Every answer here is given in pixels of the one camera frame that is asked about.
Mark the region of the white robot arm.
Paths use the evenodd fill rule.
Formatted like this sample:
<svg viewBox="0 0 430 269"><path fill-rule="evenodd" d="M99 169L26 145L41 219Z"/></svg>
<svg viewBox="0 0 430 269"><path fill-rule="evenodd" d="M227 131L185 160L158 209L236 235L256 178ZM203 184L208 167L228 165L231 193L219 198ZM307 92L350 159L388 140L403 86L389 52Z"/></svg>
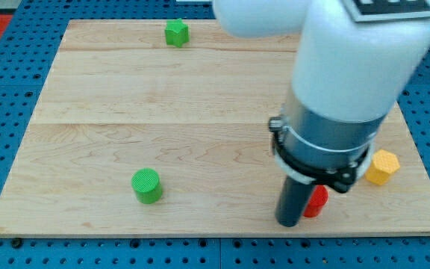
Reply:
<svg viewBox="0 0 430 269"><path fill-rule="evenodd" d="M287 97L269 122L284 192L347 192L430 47L430 1L216 0L212 8L235 37L300 34Z"/></svg>

